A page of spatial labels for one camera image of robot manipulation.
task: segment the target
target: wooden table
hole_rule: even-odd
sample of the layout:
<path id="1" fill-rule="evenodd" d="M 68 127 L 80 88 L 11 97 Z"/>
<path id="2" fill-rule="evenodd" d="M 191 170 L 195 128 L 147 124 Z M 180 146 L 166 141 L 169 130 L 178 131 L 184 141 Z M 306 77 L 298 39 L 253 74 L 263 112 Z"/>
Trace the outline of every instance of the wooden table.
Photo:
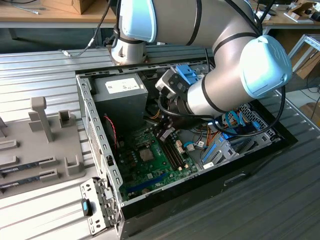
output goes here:
<path id="1" fill-rule="evenodd" d="M 256 11 L 257 3 L 250 0 L 252 8 Z M 284 15 L 286 11 L 275 10 L 276 16 L 271 16 L 270 20 L 264 20 L 262 23 L 263 34 L 268 34 L 271 29 L 320 29 L 320 22 L 296 23 Z"/>
<path id="2" fill-rule="evenodd" d="M 106 0 L 96 0 L 82 15 L 45 7 L 46 10 L 37 10 L 40 13 L 37 15 L 0 1 L 0 28 L 95 28 L 101 20 L 106 5 Z M 19 6 L 42 7 L 39 0 Z M 116 16 L 110 8 L 101 28 L 113 28 L 115 22 Z"/>

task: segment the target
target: expansion slot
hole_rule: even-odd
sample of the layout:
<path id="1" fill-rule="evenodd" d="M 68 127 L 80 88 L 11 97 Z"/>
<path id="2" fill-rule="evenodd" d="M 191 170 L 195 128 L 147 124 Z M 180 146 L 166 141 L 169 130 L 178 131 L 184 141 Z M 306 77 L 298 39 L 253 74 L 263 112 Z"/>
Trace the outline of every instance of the expansion slot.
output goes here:
<path id="1" fill-rule="evenodd" d="M 132 187 L 129 187 L 126 191 L 128 193 L 131 193 L 131 192 L 136 192 L 136 191 L 140 191 L 144 188 L 147 188 L 149 187 L 150 185 L 153 185 L 153 184 L 156 184 L 156 183 L 159 183 L 161 182 L 166 176 L 168 175 L 168 173 L 164 173 L 154 179 L 151 179 L 149 181 L 146 181 L 144 183 L 141 183 L 139 185 L 136 185 L 136 186 L 132 186 Z"/>
<path id="2" fill-rule="evenodd" d="M 0 174 L 9 174 L 9 173 L 15 173 L 15 172 L 19 172 L 19 171 L 23 171 L 23 170 L 27 170 L 27 169 L 32 169 L 32 168 L 37 168 L 37 167 L 51 167 L 53 165 L 58 164 L 58 161 L 56 159 L 56 157 L 48 157 L 45 159 L 41 159 L 38 161 L 34 161 L 34 162 L 29 162 L 26 164 L 21 164 L 18 166 L 10 166 L 10 167 L 4 167 L 4 168 L 0 168 Z"/>
<path id="3" fill-rule="evenodd" d="M 36 181 L 46 182 L 46 181 L 50 181 L 52 179 L 56 179 L 57 177 L 58 177 L 57 170 L 52 169 L 52 170 L 40 172 L 38 175 L 26 177 L 26 178 L 12 181 L 12 182 L 8 182 L 5 184 L 0 184 L 0 191 L 4 193 L 6 191 L 6 189 L 8 189 L 8 188 L 20 186 L 23 184 L 33 183 Z"/>

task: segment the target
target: table leg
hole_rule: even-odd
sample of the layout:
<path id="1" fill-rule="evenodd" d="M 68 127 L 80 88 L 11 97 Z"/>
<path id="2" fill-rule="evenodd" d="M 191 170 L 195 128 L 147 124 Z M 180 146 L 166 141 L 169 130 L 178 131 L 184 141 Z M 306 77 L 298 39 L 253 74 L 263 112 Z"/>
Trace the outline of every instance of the table leg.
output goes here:
<path id="1" fill-rule="evenodd" d="M 18 37 L 17 37 L 17 34 L 16 34 L 15 29 L 14 29 L 14 28 L 8 28 L 8 30 L 9 30 L 9 33 L 10 33 L 11 39 L 13 39 L 13 40 L 17 40 L 17 39 L 18 39 Z"/>

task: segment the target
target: green circuit board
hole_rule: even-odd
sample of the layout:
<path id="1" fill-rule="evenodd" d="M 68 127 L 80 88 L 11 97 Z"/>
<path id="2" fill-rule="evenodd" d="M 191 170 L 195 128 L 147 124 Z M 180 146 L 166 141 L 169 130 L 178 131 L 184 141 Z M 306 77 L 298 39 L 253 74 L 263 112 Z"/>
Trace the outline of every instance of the green circuit board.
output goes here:
<path id="1" fill-rule="evenodd" d="M 120 193 L 123 201 L 174 183 L 198 171 L 195 162 L 186 152 L 180 154 L 177 151 L 177 140 L 179 136 L 172 134 L 162 143 L 154 136 L 152 128 L 140 129 L 123 137 L 118 150 L 118 168 L 123 180 Z"/>

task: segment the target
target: power supply label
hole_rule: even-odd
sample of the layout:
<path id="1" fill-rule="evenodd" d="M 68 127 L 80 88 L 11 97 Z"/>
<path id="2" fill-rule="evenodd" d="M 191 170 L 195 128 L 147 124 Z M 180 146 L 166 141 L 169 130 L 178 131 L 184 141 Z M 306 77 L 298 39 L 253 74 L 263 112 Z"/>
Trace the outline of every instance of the power supply label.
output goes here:
<path id="1" fill-rule="evenodd" d="M 115 81 L 107 81 L 105 83 L 105 86 L 109 94 L 116 94 L 116 93 L 140 89 L 138 83 L 133 77 L 127 78 L 127 79 L 115 80 Z"/>

